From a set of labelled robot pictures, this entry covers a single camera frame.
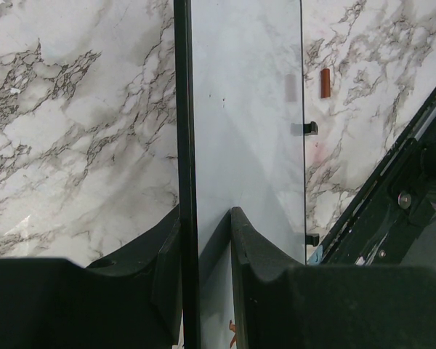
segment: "metal screw head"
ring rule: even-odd
[[[410,195],[406,191],[403,191],[399,194],[399,198],[397,201],[401,209],[407,209],[412,205],[412,195]]]

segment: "clear glass sheet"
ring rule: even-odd
[[[191,12],[201,265],[234,206],[305,262],[300,2],[192,0]],[[202,348],[229,348],[234,335],[229,245],[220,256],[201,284]]]

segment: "black bracket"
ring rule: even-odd
[[[318,125],[316,122],[312,121],[309,124],[304,124],[304,135],[312,136],[318,134]]]
[[[316,247],[320,244],[320,235],[319,234],[306,234],[305,235],[305,244],[312,245]]]

